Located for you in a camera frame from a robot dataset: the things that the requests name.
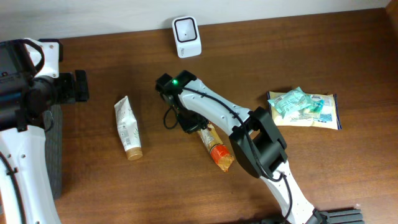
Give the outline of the yellow white wipes pack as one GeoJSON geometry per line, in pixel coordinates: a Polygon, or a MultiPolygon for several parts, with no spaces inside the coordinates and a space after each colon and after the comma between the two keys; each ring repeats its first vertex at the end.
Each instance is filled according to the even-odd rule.
{"type": "Polygon", "coordinates": [[[269,104],[269,112],[275,124],[277,126],[318,127],[335,130],[342,129],[338,111],[337,94],[310,94],[310,97],[312,95],[320,96],[325,100],[321,113],[306,113],[305,108],[282,118],[278,111],[269,104]]]}

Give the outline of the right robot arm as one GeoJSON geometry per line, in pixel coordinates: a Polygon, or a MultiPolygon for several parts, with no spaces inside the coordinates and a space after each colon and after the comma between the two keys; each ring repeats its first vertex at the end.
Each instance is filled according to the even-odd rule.
{"type": "Polygon", "coordinates": [[[296,183],[285,151],[287,143],[268,111],[238,106],[186,70],[175,78],[163,74],[156,80],[155,89],[175,111],[184,132],[204,130],[213,123],[228,135],[239,165],[267,185],[284,223],[326,222],[296,183]]]}

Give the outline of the orange spaghetti packet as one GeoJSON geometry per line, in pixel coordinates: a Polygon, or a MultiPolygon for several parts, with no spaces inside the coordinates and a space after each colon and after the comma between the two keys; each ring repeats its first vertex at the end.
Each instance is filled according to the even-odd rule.
{"type": "Polygon", "coordinates": [[[227,172],[234,161],[234,157],[219,137],[215,127],[211,123],[208,123],[207,127],[197,131],[197,134],[215,164],[223,172],[227,172]]]}

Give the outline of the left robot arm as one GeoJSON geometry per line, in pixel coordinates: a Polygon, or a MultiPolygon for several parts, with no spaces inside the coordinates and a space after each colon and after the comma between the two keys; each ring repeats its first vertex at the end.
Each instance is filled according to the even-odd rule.
{"type": "Polygon", "coordinates": [[[1,42],[1,200],[8,223],[60,223],[45,160],[44,113],[90,98],[84,70],[61,73],[58,39],[1,42]]]}

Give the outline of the teal snack pouch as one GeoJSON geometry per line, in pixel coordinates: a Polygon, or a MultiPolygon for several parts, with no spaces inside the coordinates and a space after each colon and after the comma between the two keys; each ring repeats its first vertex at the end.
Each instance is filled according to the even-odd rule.
{"type": "Polygon", "coordinates": [[[282,118],[313,105],[311,97],[304,93],[300,87],[274,99],[269,99],[268,102],[282,118]]]}

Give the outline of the white cream tube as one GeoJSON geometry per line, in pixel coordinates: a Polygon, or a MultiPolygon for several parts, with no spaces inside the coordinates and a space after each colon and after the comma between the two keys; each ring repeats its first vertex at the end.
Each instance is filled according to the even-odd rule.
{"type": "Polygon", "coordinates": [[[131,108],[128,96],[114,105],[116,126],[127,159],[134,161],[143,156],[137,119],[131,108]]]}

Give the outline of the small teal tissue pack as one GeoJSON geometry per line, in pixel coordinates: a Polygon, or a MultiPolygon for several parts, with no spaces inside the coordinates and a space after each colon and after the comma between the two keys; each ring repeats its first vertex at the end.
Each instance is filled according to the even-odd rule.
{"type": "Polygon", "coordinates": [[[305,109],[306,113],[321,113],[325,100],[320,96],[312,95],[311,99],[313,103],[305,109]]]}

